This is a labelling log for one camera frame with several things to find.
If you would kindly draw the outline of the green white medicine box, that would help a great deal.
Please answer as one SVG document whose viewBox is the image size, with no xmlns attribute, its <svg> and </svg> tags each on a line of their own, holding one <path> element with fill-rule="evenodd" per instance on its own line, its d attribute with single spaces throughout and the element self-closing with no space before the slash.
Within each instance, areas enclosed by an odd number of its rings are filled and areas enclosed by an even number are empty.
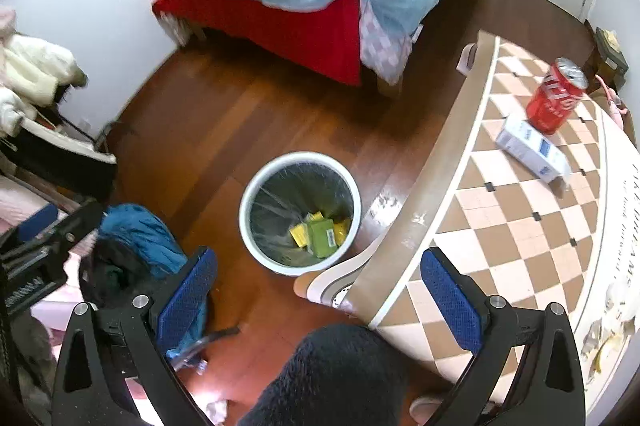
<svg viewBox="0 0 640 426">
<path fill-rule="evenodd" d="M 306 232 L 307 249 L 314 257 L 324 259 L 337 251 L 338 244 L 332 219 L 309 220 Z"/>
</svg>

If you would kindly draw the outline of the red cola can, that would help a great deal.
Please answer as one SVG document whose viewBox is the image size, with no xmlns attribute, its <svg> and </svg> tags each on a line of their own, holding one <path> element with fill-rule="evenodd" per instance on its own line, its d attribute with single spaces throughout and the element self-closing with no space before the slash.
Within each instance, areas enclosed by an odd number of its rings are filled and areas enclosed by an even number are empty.
<svg viewBox="0 0 640 426">
<path fill-rule="evenodd" d="M 565 57 L 556 59 L 526 107 L 530 125 L 542 134 L 555 133 L 574 111 L 588 87 L 582 69 Z"/>
</svg>

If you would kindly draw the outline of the white round trash bin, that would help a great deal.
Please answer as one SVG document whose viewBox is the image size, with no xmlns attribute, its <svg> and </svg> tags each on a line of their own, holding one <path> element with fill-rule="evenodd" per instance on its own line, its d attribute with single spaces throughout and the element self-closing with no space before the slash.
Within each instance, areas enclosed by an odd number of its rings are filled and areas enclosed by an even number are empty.
<svg viewBox="0 0 640 426">
<path fill-rule="evenodd" d="M 308 214 L 322 212 L 334 223 L 352 222 L 346 241 L 324 259 L 298 247 L 290 235 Z M 356 180 L 340 162 L 326 154 L 286 153 L 263 166 L 248 183 L 239 208 L 243 243 L 255 261 L 287 277 L 321 271 L 337 264 L 354 243 L 362 202 Z"/>
</svg>

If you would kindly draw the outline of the blue clothing pile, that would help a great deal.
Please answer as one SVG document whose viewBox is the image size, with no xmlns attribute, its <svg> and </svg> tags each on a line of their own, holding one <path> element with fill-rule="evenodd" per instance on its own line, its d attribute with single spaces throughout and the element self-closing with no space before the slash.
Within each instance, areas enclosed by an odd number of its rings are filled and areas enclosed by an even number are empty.
<svg viewBox="0 0 640 426">
<path fill-rule="evenodd" d="M 80 261 L 82 298 L 115 308 L 175 275 L 187 260 L 163 220 L 148 209 L 130 203 L 111 206 L 91 253 Z"/>
</svg>

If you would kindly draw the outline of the pink slipper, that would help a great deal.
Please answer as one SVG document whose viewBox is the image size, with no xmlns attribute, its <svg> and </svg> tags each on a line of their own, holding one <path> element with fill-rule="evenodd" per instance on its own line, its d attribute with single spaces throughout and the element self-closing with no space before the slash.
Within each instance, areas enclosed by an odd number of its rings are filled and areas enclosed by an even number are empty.
<svg viewBox="0 0 640 426">
<path fill-rule="evenodd" d="M 409 415 L 417 425 L 424 425 L 444 401 L 440 394 L 426 394 L 418 397 L 409 406 Z"/>
</svg>

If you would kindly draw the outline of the black fleece trouser leg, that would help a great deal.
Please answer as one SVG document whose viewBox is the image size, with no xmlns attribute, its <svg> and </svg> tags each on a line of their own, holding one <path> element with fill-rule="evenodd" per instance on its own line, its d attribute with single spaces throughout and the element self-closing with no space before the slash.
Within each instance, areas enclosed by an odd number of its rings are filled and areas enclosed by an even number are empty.
<svg viewBox="0 0 640 426">
<path fill-rule="evenodd" d="M 407 362 L 378 334 L 335 323 L 309 333 L 241 425 L 398 425 Z"/>
</svg>

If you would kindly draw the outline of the checkered tablecloth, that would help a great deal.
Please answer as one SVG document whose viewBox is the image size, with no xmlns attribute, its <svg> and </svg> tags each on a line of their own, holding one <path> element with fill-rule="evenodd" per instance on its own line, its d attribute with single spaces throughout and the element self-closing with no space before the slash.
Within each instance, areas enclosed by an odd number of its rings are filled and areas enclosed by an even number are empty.
<svg viewBox="0 0 640 426">
<path fill-rule="evenodd" d="M 562 194 L 500 150 L 507 117 L 525 114 L 547 64 L 499 36 L 480 32 L 476 57 L 436 145 L 398 216 L 359 255 L 299 277 L 295 293 L 351 313 L 445 380 L 470 354 L 454 340 L 420 277 L 420 259 L 439 247 L 486 294 L 515 306 L 561 304 L 577 348 L 603 315 L 611 284 L 629 289 L 639 325 L 639 153 L 612 119 L 584 98 L 552 142 L 570 163 Z M 587 413 L 611 409 L 605 391 L 622 362 L 585 379 Z"/>
</svg>

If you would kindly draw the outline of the white fluffy jacket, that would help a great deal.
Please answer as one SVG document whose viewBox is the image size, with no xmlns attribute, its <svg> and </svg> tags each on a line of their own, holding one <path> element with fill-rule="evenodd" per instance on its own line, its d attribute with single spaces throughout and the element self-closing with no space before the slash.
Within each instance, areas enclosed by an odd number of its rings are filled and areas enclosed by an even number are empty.
<svg viewBox="0 0 640 426">
<path fill-rule="evenodd" d="M 37 108 L 56 104 L 66 87 L 85 87 L 88 78 L 70 49 L 18 33 L 16 12 L 1 7 L 1 136 L 16 136 Z"/>
</svg>

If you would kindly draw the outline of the white blue carton box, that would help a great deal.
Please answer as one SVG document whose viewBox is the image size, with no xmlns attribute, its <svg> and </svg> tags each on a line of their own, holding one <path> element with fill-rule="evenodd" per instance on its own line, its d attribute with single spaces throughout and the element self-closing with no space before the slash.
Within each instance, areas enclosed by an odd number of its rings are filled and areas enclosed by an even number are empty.
<svg viewBox="0 0 640 426">
<path fill-rule="evenodd" d="M 496 144 L 544 183 L 567 181 L 570 176 L 565 154 L 548 137 L 513 115 L 504 120 Z"/>
</svg>

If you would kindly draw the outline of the checkered pillow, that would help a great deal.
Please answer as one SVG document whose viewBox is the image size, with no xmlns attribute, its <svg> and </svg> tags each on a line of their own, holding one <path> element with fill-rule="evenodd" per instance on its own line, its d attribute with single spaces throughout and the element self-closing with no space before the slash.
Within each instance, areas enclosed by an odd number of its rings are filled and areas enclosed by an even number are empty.
<svg viewBox="0 0 640 426">
<path fill-rule="evenodd" d="M 423 26 L 419 24 L 411 34 L 389 36 L 375 17 L 371 3 L 359 0 L 359 6 L 360 61 L 380 80 L 396 87 Z"/>
</svg>

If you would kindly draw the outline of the tissue box on stool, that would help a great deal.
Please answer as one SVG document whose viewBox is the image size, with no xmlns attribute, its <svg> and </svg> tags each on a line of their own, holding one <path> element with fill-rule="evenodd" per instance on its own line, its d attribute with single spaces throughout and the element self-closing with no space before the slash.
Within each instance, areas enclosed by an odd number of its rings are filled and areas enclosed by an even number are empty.
<svg viewBox="0 0 640 426">
<path fill-rule="evenodd" d="M 592 52 L 582 67 L 588 80 L 587 93 L 590 94 L 600 87 L 596 76 L 605 82 L 605 85 L 619 90 L 626 83 L 625 74 L 628 64 L 620 49 L 620 43 L 611 31 L 596 27 L 593 33 L 594 45 Z"/>
</svg>

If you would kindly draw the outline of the red bed sheet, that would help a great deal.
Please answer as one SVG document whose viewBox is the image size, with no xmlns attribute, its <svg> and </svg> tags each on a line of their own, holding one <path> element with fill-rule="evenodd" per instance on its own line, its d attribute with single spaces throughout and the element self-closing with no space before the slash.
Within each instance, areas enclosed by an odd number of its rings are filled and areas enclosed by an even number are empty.
<svg viewBox="0 0 640 426">
<path fill-rule="evenodd" d="M 361 84 L 360 0 L 291 12 L 257 0 L 155 0 L 152 13 L 183 46 L 213 29 L 348 86 Z"/>
</svg>

